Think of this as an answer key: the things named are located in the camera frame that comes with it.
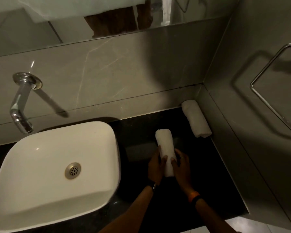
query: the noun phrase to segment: faucet spout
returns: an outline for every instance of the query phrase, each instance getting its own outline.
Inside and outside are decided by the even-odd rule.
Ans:
[[[13,80],[19,85],[19,89],[12,101],[10,116],[20,132],[28,134],[33,132],[33,125],[24,115],[25,105],[31,90],[40,89],[42,82],[29,73],[16,73],[13,75]]]

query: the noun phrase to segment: sink drain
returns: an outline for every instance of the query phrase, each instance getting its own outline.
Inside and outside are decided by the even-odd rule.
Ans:
[[[81,165],[79,163],[71,163],[66,167],[65,177],[67,179],[74,179],[79,176],[81,172]]]

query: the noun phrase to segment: countertop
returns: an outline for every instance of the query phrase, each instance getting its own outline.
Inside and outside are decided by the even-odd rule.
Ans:
[[[121,181],[102,209],[24,232],[96,233],[124,213],[145,186],[148,161],[157,147],[155,131],[170,129],[175,148],[188,154],[194,188],[224,219],[248,213],[210,137],[194,137],[181,108],[109,122],[120,150]],[[14,145],[0,146],[0,166]],[[164,178],[144,217],[140,232],[178,233],[203,226],[174,177]]]

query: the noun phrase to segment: mirror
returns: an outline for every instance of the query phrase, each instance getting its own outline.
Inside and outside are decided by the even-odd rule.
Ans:
[[[237,0],[0,0],[0,56],[231,14]]]

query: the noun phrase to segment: sink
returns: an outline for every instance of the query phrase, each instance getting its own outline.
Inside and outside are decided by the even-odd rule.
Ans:
[[[113,129],[87,122],[27,136],[0,169],[0,232],[61,222],[98,210],[120,181]]]

